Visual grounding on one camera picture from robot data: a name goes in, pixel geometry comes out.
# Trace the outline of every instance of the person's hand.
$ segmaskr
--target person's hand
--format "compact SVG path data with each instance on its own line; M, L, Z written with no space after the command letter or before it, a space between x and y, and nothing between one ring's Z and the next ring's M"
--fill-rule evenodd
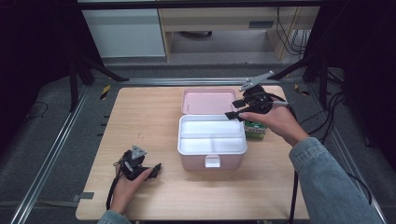
M116 174L119 172L119 169L120 166L117 165ZM113 199L109 209L123 215L137 189L145 181L145 179L149 177L151 171L152 168L145 170L134 181L130 181L125 177L125 175L122 175L119 179L119 182L117 183L117 186L114 188Z
M274 105L267 114L245 112L239 114L239 117L265 124L271 131L283 137L292 147L309 137L285 106Z

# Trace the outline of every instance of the wooden table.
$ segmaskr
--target wooden table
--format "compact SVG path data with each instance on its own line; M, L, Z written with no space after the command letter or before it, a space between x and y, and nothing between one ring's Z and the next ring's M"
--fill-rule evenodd
M262 141L247 140L241 167L234 171L187 172L177 151L181 98L187 88L150 87L121 89L103 140L93 162L77 218L99 219L115 176L113 163L132 145L148 152L145 166L161 162L157 178L146 181L127 209L131 220L287 219L290 213L293 167L290 146L267 130ZM238 87L200 87L234 89ZM278 86L266 91L284 97ZM295 218L306 218L299 190Z

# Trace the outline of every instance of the white plastic container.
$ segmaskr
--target white plastic container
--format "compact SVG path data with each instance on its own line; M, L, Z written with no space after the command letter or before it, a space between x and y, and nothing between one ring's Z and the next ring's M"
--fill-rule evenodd
M231 89L184 91L177 149L184 169L239 168L248 145L243 122L228 120L236 93Z

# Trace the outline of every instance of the cabinet drawer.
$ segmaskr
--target cabinet drawer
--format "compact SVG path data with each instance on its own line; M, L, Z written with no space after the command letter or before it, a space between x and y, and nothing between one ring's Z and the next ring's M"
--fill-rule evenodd
M273 29L276 27L276 7L218 7L159 9L165 32ZM282 7L279 18L288 22L295 7Z

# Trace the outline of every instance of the jacket sleeve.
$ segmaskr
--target jacket sleeve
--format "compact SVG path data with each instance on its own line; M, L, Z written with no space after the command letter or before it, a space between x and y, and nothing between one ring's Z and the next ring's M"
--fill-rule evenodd
M131 222L119 213L111 210L105 211L98 224L131 224Z
M309 137L290 152L312 223L383 223L350 177L318 139Z

